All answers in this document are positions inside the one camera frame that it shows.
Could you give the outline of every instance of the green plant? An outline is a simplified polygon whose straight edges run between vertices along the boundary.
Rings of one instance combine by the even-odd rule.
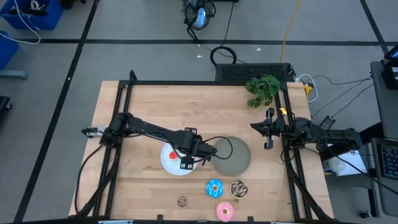
[[[279,81],[272,75],[262,75],[261,78],[252,78],[246,83],[246,90],[257,97],[249,100],[248,106],[257,108],[263,100],[265,100],[265,106],[270,105],[279,87]]]

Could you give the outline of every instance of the round plate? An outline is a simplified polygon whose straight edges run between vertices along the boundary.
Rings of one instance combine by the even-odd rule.
[[[181,163],[180,158],[178,158],[174,161],[170,159],[169,155],[170,155],[170,152],[172,152],[172,151],[173,151],[173,148],[170,144],[164,144],[163,148],[162,148],[162,152],[160,153],[160,161],[162,163],[162,166],[169,174],[187,175],[187,174],[191,173],[198,165],[197,162],[194,163],[192,170],[181,169],[180,168],[180,163]],[[182,154],[178,150],[176,150],[176,152],[180,155],[180,157],[185,156],[185,154]]]
[[[227,137],[234,148],[229,159],[211,158],[211,163],[218,172],[228,176],[238,176],[243,173],[250,164],[251,153],[248,145],[240,138]],[[220,139],[214,147],[217,148],[217,156],[228,157],[231,153],[231,146],[225,139]]]

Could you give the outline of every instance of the yellow cable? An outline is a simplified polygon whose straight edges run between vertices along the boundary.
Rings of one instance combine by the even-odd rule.
[[[279,63],[282,62],[282,59],[284,57],[286,39],[287,39],[287,36],[289,35],[290,29],[292,28],[292,24],[293,24],[294,19],[296,17],[297,11],[299,10],[300,4],[301,4],[301,0],[297,0],[296,8],[294,9],[292,19],[290,20],[289,26],[288,26],[287,31],[286,31],[286,35],[285,35],[285,38],[284,38],[284,43],[282,44],[282,51],[280,52]]]

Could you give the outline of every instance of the blue donut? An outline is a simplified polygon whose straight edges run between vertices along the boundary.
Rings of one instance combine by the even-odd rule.
[[[207,183],[206,192],[210,197],[218,198],[224,193],[223,183],[218,179],[213,179]]]

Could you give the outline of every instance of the gray plate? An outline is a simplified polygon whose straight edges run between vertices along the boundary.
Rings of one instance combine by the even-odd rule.
[[[229,175],[238,176],[243,173],[250,164],[251,154],[248,145],[237,137],[228,137],[233,145],[233,153],[229,159],[211,158],[211,163],[218,172]],[[220,139],[214,147],[217,148],[217,156],[228,157],[231,153],[231,146],[225,139]]]

